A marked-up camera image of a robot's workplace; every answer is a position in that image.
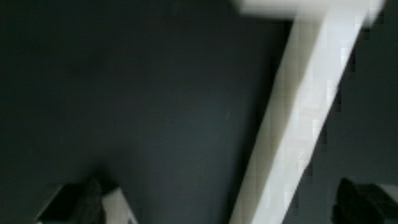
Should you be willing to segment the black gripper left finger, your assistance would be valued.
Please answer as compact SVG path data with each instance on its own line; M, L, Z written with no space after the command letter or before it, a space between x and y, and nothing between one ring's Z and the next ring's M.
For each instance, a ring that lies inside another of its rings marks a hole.
M103 198L117 185L96 178L65 184L46 203L37 224L104 224Z

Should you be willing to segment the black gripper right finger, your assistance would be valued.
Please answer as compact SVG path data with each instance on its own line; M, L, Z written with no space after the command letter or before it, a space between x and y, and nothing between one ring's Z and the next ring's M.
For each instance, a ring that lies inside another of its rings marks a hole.
M332 224L398 224L398 185L357 184L341 179Z

